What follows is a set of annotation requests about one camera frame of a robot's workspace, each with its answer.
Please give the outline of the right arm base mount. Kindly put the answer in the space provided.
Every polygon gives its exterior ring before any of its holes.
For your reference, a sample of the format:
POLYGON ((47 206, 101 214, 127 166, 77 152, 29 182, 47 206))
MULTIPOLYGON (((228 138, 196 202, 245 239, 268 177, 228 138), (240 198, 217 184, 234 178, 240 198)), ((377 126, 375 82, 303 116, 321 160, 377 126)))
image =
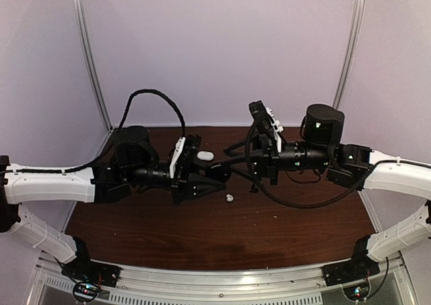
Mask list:
POLYGON ((370 278, 380 273, 374 261, 342 261, 322 268, 327 287, 340 285, 343 295, 351 302, 364 302, 372 294, 370 278))

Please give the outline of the black earbud charging case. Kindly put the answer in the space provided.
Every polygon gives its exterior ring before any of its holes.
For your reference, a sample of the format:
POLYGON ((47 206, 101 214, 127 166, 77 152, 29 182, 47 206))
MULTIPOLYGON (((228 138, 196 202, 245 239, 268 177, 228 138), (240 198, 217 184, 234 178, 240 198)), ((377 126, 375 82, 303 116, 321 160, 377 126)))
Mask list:
POLYGON ((206 169, 205 175, 207 178, 210 178, 212 180, 227 183, 232 176, 232 171, 229 165, 217 163, 210 165, 206 169))

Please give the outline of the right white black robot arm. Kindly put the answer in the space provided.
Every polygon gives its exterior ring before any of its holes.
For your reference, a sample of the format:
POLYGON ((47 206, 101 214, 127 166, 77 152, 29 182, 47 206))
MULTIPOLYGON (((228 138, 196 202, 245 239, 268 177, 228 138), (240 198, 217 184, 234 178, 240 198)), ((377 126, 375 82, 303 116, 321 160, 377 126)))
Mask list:
POLYGON ((253 184, 276 203, 296 209, 316 209, 342 200, 353 191, 381 190, 423 198, 412 215, 383 232, 359 239, 345 273, 359 279, 371 265, 430 235, 430 165, 390 156, 369 147, 342 144, 345 115, 326 104, 307 107, 300 140, 286 141, 279 121, 261 101, 251 102, 253 123, 246 139, 227 147, 232 162, 245 162, 253 184), (346 192, 324 202, 296 204, 271 194, 262 183, 277 184, 278 174, 312 170, 346 192))

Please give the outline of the black earbud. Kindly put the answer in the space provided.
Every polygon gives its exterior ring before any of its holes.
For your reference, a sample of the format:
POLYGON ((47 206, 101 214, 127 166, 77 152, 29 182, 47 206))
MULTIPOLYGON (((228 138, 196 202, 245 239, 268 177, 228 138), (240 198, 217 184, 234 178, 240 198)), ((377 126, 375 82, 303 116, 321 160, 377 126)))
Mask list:
POLYGON ((256 184, 252 184, 250 189, 249 189, 250 193, 258 193, 259 192, 259 188, 256 184))

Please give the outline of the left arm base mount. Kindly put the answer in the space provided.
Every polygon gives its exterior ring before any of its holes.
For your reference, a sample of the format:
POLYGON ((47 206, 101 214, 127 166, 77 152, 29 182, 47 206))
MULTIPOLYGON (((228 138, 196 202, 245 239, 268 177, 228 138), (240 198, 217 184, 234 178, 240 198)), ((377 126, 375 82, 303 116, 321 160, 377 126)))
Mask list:
POLYGON ((116 287, 121 268, 115 265, 89 261, 58 262, 61 273, 73 282, 72 296, 79 303, 94 301, 103 287, 116 287))

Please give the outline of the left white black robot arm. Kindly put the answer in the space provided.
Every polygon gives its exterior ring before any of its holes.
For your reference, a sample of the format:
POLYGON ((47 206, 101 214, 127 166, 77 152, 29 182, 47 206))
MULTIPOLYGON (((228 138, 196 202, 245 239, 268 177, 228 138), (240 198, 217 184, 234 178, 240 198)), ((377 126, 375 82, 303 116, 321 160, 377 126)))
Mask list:
POLYGON ((1 156, 1 232, 16 234, 52 255, 83 281, 97 274, 90 261, 86 243, 65 235, 37 218, 27 201, 79 201, 116 203, 132 190, 157 188, 169 190, 175 204, 222 191, 230 171, 210 165, 199 147, 197 135, 182 136, 172 156, 162 161, 150 143, 150 133, 142 126, 116 129, 105 160, 97 157, 89 164, 74 168, 30 168, 12 164, 1 156))

